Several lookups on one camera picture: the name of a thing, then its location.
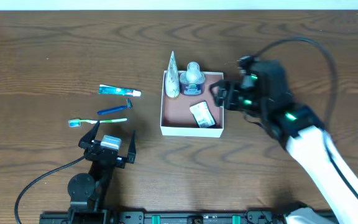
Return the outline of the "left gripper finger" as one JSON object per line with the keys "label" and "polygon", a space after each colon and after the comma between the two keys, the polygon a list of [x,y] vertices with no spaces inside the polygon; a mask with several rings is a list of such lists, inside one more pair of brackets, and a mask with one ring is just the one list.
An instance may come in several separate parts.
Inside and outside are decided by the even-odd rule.
{"label": "left gripper finger", "polygon": [[135,130],[132,132],[131,141],[128,148],[128,156],[135,156],[136,155],[136,147],[135,147]]}
{"label": "left gripper finger", "polygon": [[98,129],[99,129],[100,122],[97,121],[96,124],[80,139],[79,143],[87,143],[90,144],[95,139]]}

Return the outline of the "blue disposable razor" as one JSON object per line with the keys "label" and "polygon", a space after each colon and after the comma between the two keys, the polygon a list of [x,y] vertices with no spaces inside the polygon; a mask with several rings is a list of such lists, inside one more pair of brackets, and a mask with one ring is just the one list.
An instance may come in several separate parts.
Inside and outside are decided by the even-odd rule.
{"label": "blue disposable razor", "polygon": [[98,111],[97,114],[101,116],[101,115],[116,113],[116,112],[118,112],[118,111],[122,111],[122,110],[126,110],[126,109],[131,109],[131,108],[132,108],[132,102],[131,102],[131,100],[128,98],[128,99],[126,100],[126,105],[117,106],[117,107],[114,107],[114,108],[109,108],[109,109],[101,110],[101,111]]}

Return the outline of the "green toothpaste tube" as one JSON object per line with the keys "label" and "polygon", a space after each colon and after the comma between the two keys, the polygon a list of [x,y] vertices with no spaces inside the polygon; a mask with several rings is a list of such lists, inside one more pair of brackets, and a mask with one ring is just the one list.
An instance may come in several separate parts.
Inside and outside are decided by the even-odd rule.
{"label": "green toothpaste tube", "polygon": [[142,93],[139,90],[100,84],[98,94],[140,97]]}

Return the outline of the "green soap bar box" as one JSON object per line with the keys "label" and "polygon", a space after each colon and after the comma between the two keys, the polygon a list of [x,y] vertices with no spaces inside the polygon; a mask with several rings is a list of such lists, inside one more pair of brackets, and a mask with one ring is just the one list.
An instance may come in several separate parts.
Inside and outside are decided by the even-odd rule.
{"label": "green soap bar box", "polygon": [[190,106],[190,111],[199,128],[210,128],[216,125],[216,122],[205,101]]}

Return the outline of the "dark blue pump bottle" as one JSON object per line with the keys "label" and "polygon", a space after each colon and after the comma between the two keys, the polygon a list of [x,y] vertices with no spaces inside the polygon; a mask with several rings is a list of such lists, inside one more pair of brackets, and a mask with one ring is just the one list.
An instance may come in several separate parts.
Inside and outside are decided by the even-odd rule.
{"label": "dark blue pump bottle", "polygon": [[186,96],[198,96],[204,92],[205,75],[196,62],[190,62],[187,70],[180,74],[180,93]]}

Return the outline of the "white cream tube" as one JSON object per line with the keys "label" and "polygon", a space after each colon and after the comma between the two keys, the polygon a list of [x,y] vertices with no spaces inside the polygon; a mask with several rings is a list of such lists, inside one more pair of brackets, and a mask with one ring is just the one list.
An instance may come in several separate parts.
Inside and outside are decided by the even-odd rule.
{"label": "white cream tube", "polygon": [[169,98],[176,98],[180,94],[179,75],[174,51],[170,55],[167,72],[165,74],[165,94]]}

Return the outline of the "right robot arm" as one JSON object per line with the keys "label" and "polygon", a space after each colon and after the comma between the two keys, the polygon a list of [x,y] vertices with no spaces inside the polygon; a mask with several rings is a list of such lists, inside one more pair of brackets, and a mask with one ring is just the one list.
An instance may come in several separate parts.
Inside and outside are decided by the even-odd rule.
{"label": "right robot arm", "polygon": [[325,124],[290,91],[277,60],[245,56],[242,81],[209,86],[214,104],[257,118],[260,126],[304,168],[339,223],[358,223],[358,178],[336,149]]}

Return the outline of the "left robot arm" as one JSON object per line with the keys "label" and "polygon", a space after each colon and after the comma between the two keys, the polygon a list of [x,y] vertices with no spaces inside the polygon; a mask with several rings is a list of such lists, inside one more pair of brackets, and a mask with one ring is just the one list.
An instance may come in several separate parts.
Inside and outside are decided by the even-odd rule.
{"label": "left robot arm", "polygon": [[72,177],[68,183],[71,198],[68,218],[63,223],[113,223],[114,213],[104,208],[104,199],[115,168],[133,164],[136,157],[135,132],[132,133],[127,156],[119,155],[121,140],[105,135],[97,140],[100,122],[97,122],[80,140],[78,146],[84,150],[83,157],[91,162],[87,173]]}

